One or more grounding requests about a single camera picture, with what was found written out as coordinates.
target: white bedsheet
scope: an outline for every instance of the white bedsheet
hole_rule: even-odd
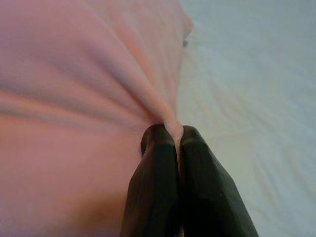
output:
[[[261,237],[316,237],[316,1],[182,0],[178,117],[234,178]]]

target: white fabric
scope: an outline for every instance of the white fabric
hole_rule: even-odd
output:
[[[178,118],[234,178],[261,237],[316,236],[316,1],[182,0]]]

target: pink fabric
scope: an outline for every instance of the pink fabric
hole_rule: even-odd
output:
[[[0,236],[118,236],[192,23],[177,0],[0,1]]]

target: pink blanket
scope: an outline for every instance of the pink blanket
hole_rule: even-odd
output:
[[[0,236],[118,236],[192,22],[177,0],[0,2]]]

